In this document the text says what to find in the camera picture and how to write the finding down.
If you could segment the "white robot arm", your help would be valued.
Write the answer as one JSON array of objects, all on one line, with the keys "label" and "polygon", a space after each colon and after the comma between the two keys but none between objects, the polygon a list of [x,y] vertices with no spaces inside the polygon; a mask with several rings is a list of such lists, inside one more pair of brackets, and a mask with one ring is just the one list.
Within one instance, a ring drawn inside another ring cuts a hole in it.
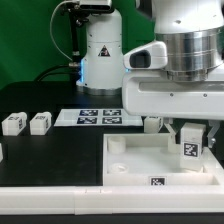
[{"label": "white robot arm", "polygon": [[122,90],[127,112],[224,121],[224,0],[136,0],[155,22],[154,40],[124,55],[129,73],[88,72],[92,94]]}]

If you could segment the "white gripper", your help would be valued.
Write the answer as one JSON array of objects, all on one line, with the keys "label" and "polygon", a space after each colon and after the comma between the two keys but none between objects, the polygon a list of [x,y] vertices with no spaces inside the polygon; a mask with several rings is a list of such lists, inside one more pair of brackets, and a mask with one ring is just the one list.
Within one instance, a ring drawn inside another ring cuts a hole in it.
[{"label": "white gripper", "polygon": [[224,120],[224,81],[174,82],[159,71],[132,71],[124,76],[122,102],[130,115],[164,117],[168,152],[178,154],[178,129],[172,118],[209,120],[208,147]]}]

